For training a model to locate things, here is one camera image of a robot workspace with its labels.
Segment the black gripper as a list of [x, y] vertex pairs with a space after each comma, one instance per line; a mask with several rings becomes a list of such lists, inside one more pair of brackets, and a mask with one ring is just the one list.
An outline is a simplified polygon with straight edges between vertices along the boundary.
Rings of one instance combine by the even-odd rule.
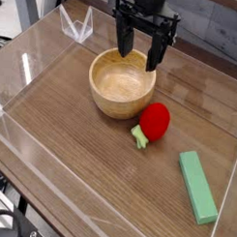
[[162, 62], [167, 45], [174, 44], [180, 15], [170, 9], [166, 0], [116, 0], [113, 16], [118, 51], [123, 58], [133, 50], [135, 29], [152, 37], [146, 71], [154, 71]]

